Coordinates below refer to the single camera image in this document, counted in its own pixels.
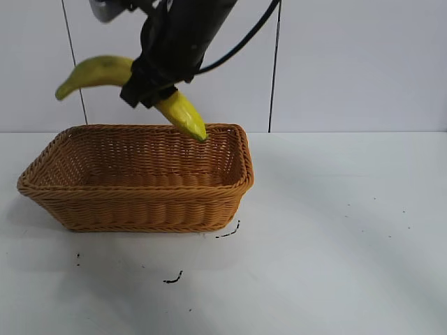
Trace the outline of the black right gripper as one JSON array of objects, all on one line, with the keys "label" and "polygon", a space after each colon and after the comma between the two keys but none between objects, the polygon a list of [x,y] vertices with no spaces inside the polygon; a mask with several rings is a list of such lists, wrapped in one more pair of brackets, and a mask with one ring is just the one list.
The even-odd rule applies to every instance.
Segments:
[{"label": "black right gripper", "polygon": [[192,81],[232,9],[232,1],[160,1],[143,24],[141,54],[120,98],[150,108],[177,92],[175,83]]}]

